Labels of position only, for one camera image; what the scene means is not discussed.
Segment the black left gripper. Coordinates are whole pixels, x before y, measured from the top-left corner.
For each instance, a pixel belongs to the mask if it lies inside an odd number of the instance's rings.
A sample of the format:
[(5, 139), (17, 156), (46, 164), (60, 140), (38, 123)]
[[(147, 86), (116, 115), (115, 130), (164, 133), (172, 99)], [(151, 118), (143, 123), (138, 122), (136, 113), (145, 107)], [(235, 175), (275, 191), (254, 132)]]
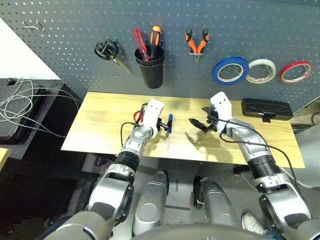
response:
[(165, 131), (169, 131), (172, 129), (172, 120), (169, 120), (167, 124), (162, 122), (162, 119), (159, 117), (157, 119), (157, 124), (156, 124), (157, 130), (160, 131), (161, 128), (163, 128)]

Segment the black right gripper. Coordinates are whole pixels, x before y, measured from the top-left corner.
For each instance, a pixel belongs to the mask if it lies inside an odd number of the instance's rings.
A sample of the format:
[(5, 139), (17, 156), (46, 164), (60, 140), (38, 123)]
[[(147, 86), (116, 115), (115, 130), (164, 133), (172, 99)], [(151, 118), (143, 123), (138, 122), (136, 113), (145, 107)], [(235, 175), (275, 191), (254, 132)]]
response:
[(205, 126), (203, 123), (199, 122), (195, 118), (189, 118), (189, 122), (201, 130), (203, 133), (207, 133), (209, 131), (214, 131), (217, 133), (221, 133), (222, 129), (219, 125), (219, 113), (214, 106), (203, 107), (202, 110), (207, 114), (207, 123), (208, 126)]

